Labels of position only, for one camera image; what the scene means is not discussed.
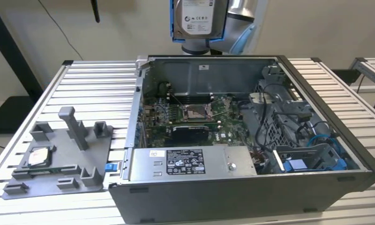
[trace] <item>motherboard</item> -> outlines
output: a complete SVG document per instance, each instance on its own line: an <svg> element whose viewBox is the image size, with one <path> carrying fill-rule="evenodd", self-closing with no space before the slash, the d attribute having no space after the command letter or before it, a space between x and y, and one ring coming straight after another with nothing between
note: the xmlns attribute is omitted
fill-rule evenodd
<svg viewBox="0 0 375 225"><path fill-rule="evenodd" d="M215 95L208 97L207 103L203 101L207 100L176 96L148 101L144 125L149 148L253 146L235 98Z"/></svg>

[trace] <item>slotted metal table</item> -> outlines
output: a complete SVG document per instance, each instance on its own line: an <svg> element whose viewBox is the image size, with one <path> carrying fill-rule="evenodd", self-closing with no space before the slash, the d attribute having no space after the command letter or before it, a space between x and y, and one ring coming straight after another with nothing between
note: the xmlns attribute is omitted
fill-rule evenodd
<svg viewBox="0 0 375 225"><path fill-rule="evenodd" d="M350 66L375 83L375 58L356 58Z"/></svg>
<svg viewBox="0 0 375 225"><path fill-rule="evenodd" d="M310 85L335 111L338 117L375 157L375 109L348 88L323 62L290 59ZM48 121L52 128L65 128L57 118L63 106L72 105L76 119L85 126L104 120L115 128L109 162L124 156L124 143L136 64L141 61L75 61L63 65L18 131L0 155L0 197L10 179L14 166L28 149L29 130L36 121ZM119 176L105 174L108 184ZM0 198L1 224L123 224L109 193L87 193L2 200ZM204 222L200 224L306 224L362 225L375 223L375 184L364 192L347 194L323 213Z"/></svg>

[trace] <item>blue clip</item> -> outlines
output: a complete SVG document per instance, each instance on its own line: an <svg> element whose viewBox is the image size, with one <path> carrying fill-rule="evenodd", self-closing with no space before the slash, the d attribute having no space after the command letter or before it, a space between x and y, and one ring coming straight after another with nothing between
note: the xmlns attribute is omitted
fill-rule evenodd
<svg viewBox="0 0 375 225"><path fill-rule="evenodd" d="M104 167L105 172L116 172L119 170L119 165L116 163L107 163Z"/></svg>

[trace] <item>warning label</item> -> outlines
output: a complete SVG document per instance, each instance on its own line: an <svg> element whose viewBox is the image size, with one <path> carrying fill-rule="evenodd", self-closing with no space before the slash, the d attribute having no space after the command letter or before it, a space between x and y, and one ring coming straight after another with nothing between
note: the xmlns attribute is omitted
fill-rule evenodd
<svg viewBox="0 0 375 225"><path fill-rule="evenodd" d="M203 150L167 150L167 174L205 174Z"/></svg>

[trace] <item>metal case panel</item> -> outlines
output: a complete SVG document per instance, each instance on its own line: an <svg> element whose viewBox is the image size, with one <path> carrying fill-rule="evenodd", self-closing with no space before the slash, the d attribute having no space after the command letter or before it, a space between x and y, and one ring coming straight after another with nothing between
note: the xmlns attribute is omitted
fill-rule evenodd
<svg viewBox="0 0 375 225"><path fill-rule="evenodd" d="M128 224L322 212L371 173L147 183L111 187Z"/></svg>

